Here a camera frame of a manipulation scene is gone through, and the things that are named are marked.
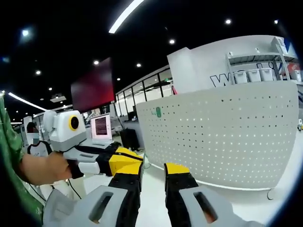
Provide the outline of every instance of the white floor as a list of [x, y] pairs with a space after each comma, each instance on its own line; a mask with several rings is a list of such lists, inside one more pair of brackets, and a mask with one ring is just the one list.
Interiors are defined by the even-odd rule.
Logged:
[[[294, 150], [286, 170], [275, 189], [272, 189], [267, 199], [268, 191], [248, 192], [234, 191], [206, 186], [223, 195], [232, 203], [234, 213], [244, 220], [254, 220], [267, 224], [283, 205], [303, 161], [303, 132], [297, 133]], [[108, 185], [110, 178], [102, 175], [86, 176], [73, 180], [72, 184], [80, 196], [91, 192], [99, 185]], [[141, 207], [137, 219], [137, 227], [169, 227], [170, 221], [165, 207], [164, 171], [151, 166], [144, 170], [141, 192]]]

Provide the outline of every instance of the green sticker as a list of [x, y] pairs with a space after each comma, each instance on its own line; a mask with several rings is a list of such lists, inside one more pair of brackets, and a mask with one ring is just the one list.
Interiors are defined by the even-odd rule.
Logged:
[[161, 117], [161, 109], [160, 107], [156, 108], [157, 117]]

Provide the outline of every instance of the red screen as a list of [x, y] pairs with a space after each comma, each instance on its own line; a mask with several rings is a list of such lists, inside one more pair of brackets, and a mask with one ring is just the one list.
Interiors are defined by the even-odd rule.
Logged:
[[111, 59], [99, 63], [93, 71], [71, 85], [74, 110], [85, 112], [115, 100]]

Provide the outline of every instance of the perforated white panel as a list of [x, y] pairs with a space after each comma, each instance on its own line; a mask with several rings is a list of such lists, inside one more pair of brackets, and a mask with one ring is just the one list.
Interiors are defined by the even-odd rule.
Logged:
[[152, 164], [180, 163], [216, 185], [271, 188], [293, 149], [297, 87], [288, 81], [218, 87], [140, 103], [137, 111]]

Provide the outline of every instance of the black ceiling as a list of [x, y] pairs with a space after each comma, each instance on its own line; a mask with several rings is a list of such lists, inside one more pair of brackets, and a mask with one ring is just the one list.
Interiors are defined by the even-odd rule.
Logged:
[[[117, 92], [167, 65], [166, 56], [185, 46], [241, 35], [281, 35], [273, 23], [276, 10], [264, 4], [239, 9], [199, 0], [146, 0], [109, 34], [131, 0], [23, 2], [6, 2], [0, 8], [0, 57], [9, 57], [9, 63], [0, 62], [0, 90], [46, 109], [62, 106], [50, 101], [57, 93], [71, 104], [70, 84], [93, 67], [93, 60], [112, 57]], [[230, 26], [224, 24], [226, 18], [232, 20]], [[20, 40], [22, 29], [32, 34], [27, 42]], [[170, 38], [176, 39], [175, 45], [169, 45]], [[36, 70], [42, 74], [35, 75]], [[25, 112], [41, 112], [8, 95], [5, 104], [16, 121]]]

